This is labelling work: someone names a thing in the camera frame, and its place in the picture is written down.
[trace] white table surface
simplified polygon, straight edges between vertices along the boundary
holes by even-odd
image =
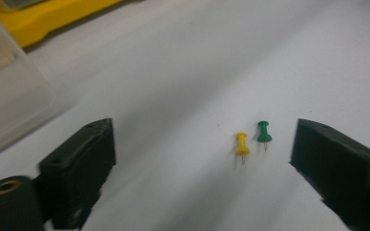
[[[84,230],[348,230],[288,162],[299,117],[370,147],[370,0],[132,2],[28,56],[66,109],[0,154],[0,179],[111,117],[119,162]]]

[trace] yellow object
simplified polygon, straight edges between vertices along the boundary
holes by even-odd
[[[48,0],[14,11],[0,10],[0,21],[21,47],[42,40],[49,32],[122,0]]]
[[[238,133],[236,134],[236,138],[238,140],[238,146],[236,148],[236,155],[242,156],[242,164],[245,164],[245,157],[251,154],[251,150],[246,147],[246,133]]]

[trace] push pin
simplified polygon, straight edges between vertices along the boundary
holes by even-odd
[[[245,165],[246,156],[251,154],[251,151],[248,147],[246,147],[246,134],[245,133],[238,133],[236,134],[236,138],[238,140],[238,146],[236,148],[236,156],[242,157],[242,165]]]
[[[264,152],[267,151],[267,143],[272,140],[272,137],[267,133],[268,121],[260,121],[257,123],[260,128],[260,135],[257,137],[258,142],[264,142]]]

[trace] yellow push pin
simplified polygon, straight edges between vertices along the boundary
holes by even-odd
[[[251,150],[246,147],[246,133],[238,133],[236,134],[236,138],[238,140],[238,146],[236,148],[236,156],[242,157],[242,165],[245,165],[246,156],[251,154]]]

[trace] green push pin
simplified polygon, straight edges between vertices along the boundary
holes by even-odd
[[[264,142],[264,152],[267,151],[267,143],[272,140],[272,137],[267,133],[268,121],[260,121],[257,123],[260,128],[260,135],[257,137],[258,142]]]

